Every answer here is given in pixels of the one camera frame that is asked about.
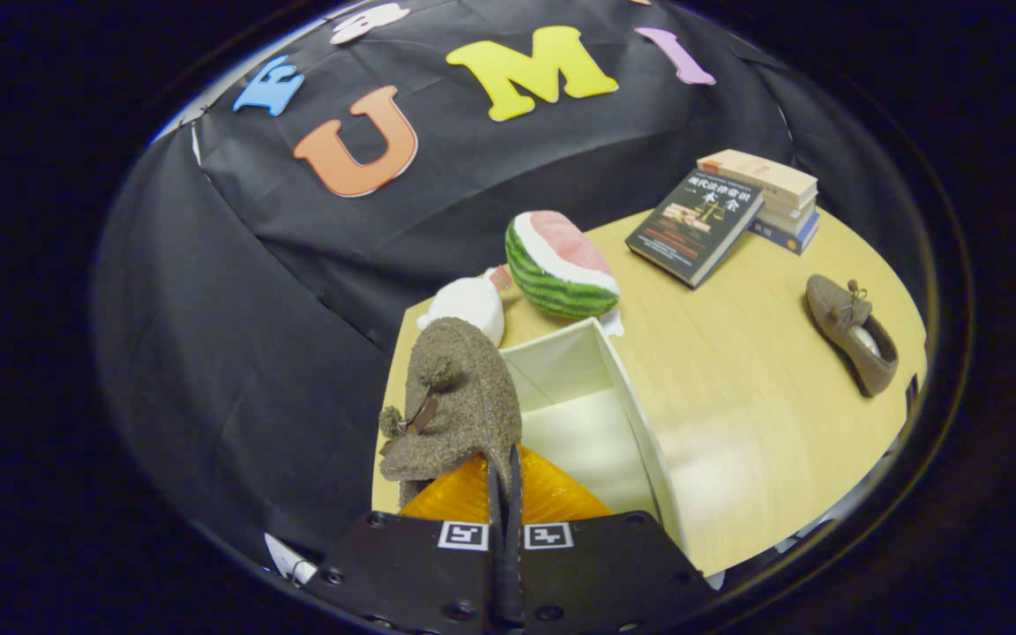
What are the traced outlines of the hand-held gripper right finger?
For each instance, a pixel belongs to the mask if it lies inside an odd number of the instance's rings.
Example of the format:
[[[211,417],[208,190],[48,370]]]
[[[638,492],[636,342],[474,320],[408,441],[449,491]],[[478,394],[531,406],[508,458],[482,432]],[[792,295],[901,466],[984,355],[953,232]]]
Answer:
[[[512,452],[505,618],[512,634],[661,634],[713,602],[713,587],[653,515],[523,521],[523,447]]]

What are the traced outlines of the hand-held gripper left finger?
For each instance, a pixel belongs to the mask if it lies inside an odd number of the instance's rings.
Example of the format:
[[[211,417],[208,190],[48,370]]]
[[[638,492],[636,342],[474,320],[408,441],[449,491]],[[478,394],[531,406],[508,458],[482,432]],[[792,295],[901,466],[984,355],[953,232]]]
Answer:
[[[370,512],[305,584],[305,591],[374,630],[504,634],[497,559],[504,550],[504,478],[489,467],[488,523]]]

